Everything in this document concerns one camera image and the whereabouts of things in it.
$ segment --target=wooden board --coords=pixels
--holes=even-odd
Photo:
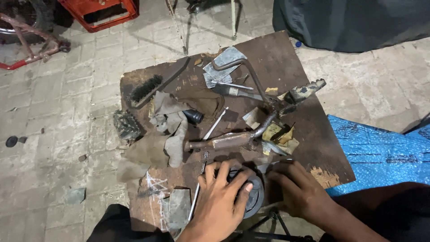
[[[294,48],[290,44],[288,35],[283,31],[239,43],[235,47],[248,57],[264,88],[277,87],[280,95],[309,82]],[[164,91],[175,95],[176,91],[180,89],[205,87],[203,67],[194,66],[194,62],[202,59],[206,65],[216,56],[211,54],[191,56],[187,68]],[[162,74],[170,65],[170,63],[163,63],[128,72],[121,79],[122,108],[123,110],[128,109],[146,131],[154,129],[148,122],[148,105],[140,110],[129,109],[125,97],[134,86],[151,78],[154,74]],[[231,76],[235,80],[245,73],[248,73],[248,70],[242,65],[232,72]],[[245,85],[255,88],[251,78],[248,78]],[[226,97],[224,106],[237,112],[238,119],[236,122],[220,122],[211,137],[220,136],[231,130],[248,128],[242,116],[258,105],[261,103],[251,99]],[[300,145],[294,151],[294,158],[300,161],[323,187],[337,186],[355,180],[351,166],[316,96],[308,98],[298,107],[297,111],[283,117],[282,121],[289,125],[295,123],[294,137],[300,142]],[[198,127],[190,125],[188,139],[201,139],[211,125],[210,120],[204,121]],[[188,187],[191,189],[192,196],[194,195],[197,176],[202,168],[203,154],[204,151],[186,153],[184,157],[186,163],[179,168],[169,167],[158,170],[151,168],[148,171],[147,176],[142,180],[139,194],[130,196],[133,229],[146,231],[152,231],[155,227],[163,231],[167,229],[160,206],[161,200],[167,197],[176,186]],[[209,161],[227,158],[250,161],[255,157],[264,157],[264,155],[261,152],[244,148],[219,152],[209,151]]]

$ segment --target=blue plastic sheet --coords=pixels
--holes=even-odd
[[[430,184],[430,125],[408,134],[328,116],[356,181],[326,189],[339,196],[406,181]]]

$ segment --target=tire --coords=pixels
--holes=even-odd
[[[8,14],[7,9],[10,4],[16,4],[18,0],[9,0],[8,3],[4,3],[0,6],[0,12]],[[36,14],[36,22],[33,27],[47,33],[51,33],[54,28],[54,8],[55,4],[47,2],[47,0],[27,0],[34,9]],[[42,37],[32,33],[23,32],[24,38],[27,43],[41,43],[44,41]],[[0,44],[20,43],[18,36],[14,32],[7,32],[4,29],[0,29]]]

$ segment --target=concrete floor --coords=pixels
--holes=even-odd
[[[229,5],[192,15],[189,55],[273,31],[272,1],[242,3],[237,41],[229,37]],[[176,12],[182,28],[186,6],[179,1]],[[0,146],[0,241],[85,241],[109,204],[127,205],[115,179],[120,140],[111,119],[120,108],[120,76],[182,57],[164,1],[142,1],[137,19],[95,34],[78,23],[55,31],[72,41],[70,53],[0,70],[0,140],[28,136],[25,144]],[[17,50],[0,46],[0,61],[22,59]],[[430,112],[430,38],[362,54],[296,53],[310,80],[327,80],[317,94],[327,114],[400,132]],[[83,154],[88,159],[79,162]],[[79,187],[87,187],[86,200],[65,204],[67,191]],[[292,235],[322,233],[283,216]]]

